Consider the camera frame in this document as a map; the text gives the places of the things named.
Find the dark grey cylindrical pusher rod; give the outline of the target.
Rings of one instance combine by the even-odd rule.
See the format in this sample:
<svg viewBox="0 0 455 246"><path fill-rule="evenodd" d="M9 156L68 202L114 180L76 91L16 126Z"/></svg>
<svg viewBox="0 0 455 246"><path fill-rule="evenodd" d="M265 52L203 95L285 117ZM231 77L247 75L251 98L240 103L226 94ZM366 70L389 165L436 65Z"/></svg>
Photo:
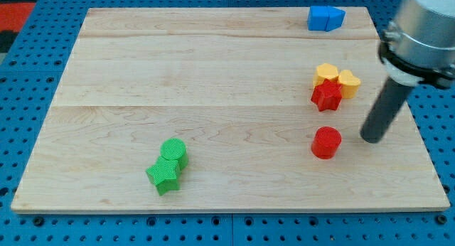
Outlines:
<svg viewBox="0 0 455 246"><path fill-rule="evenodd" d="M364 141L376 144L382 140L413 89L395 82L391 77L386 79L360 129Z"/></svg>

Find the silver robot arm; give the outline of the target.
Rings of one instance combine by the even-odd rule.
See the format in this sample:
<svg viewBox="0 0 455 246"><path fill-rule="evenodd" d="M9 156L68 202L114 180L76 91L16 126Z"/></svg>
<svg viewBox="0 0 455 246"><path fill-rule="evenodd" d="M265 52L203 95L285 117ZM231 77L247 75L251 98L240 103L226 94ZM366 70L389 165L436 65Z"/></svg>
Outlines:
<svg viewBox="0 0 455 246"><path fill-rule="evenodd" d="M360 130L369 143L384 137L416 86L454 83L454 0L402 0L378 55L388 77Z"/></svg>

